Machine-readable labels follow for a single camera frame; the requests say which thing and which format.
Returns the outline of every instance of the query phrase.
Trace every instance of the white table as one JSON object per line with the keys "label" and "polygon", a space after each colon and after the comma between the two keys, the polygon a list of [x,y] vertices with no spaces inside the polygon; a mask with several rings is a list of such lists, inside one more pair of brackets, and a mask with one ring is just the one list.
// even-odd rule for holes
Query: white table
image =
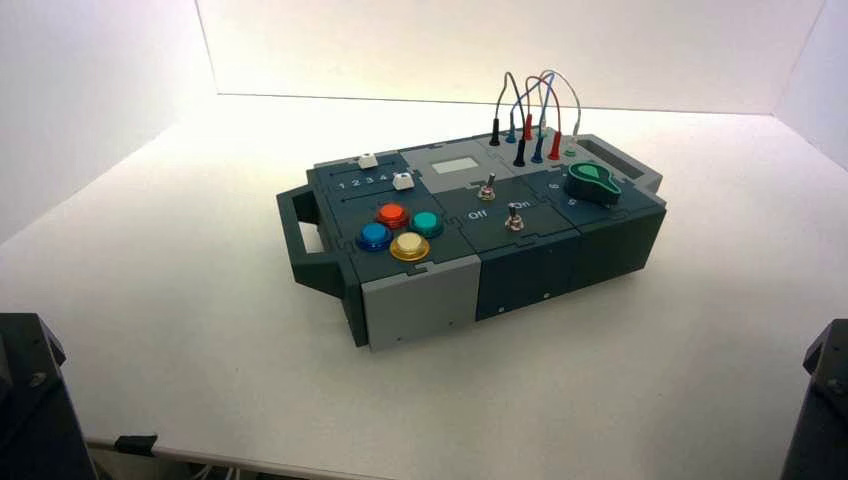
{"label": "white table", "polygon": [[584,112],[665,176],[635,274],[377,354],[294,283],[276,193],[491,115],[219,97],[3,244],[0,311],[62,340],[94,444],[344,478],[777,478],[804,349],[848,312],[848,173],[771,117]]}

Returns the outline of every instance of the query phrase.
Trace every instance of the white wall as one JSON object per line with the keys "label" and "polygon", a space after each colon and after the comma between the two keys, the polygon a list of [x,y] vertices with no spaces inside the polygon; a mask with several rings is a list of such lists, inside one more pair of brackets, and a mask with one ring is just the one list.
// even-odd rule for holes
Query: white wall
{"label": "white wall", "polygon": [[825,4],[775,114],[848,168],[848,2]]}
{"label": "white wall", "polygon": [[822,0],[199,0],[225,93],[493,102],[567,72],[598,107],[771,113]]}
{"label": "white wall", "polygon": [[192,0],[0,2],[0,242],[212,94]]}

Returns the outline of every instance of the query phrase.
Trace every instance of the yellow button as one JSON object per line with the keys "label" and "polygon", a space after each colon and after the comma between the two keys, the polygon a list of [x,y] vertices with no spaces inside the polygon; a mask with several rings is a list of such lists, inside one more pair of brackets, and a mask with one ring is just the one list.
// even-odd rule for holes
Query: yellow button
{"label": "yellow button", "polygon": [[398,260],[414,262],[426,257],[430,253],[430,243],[417,233],[406,232],[392,240],[389,251]]}

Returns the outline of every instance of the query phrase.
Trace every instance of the control box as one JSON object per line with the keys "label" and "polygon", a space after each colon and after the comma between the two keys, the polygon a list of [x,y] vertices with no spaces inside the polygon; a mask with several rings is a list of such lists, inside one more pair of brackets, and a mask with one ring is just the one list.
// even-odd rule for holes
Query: control box
{"label": "control box", "polygon": [[316,165],[277,196],[295,280],[341,299],[356,345],[379,350],[644,267],[661,175],[594,135],[533,133],[550,155],[525,161],[502,132]]}

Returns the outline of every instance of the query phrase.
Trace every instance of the red button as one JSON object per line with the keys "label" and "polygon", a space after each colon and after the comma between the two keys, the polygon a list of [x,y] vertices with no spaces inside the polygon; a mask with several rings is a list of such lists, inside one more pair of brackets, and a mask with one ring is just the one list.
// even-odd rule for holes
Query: red button
{"label": "red button", "polygon": [[400,205],[387,203],[380,207],[380,211],[377,212],[377,221],[391,229],[396,229],[409,222],[409,215],[406,213],[406,209]]}

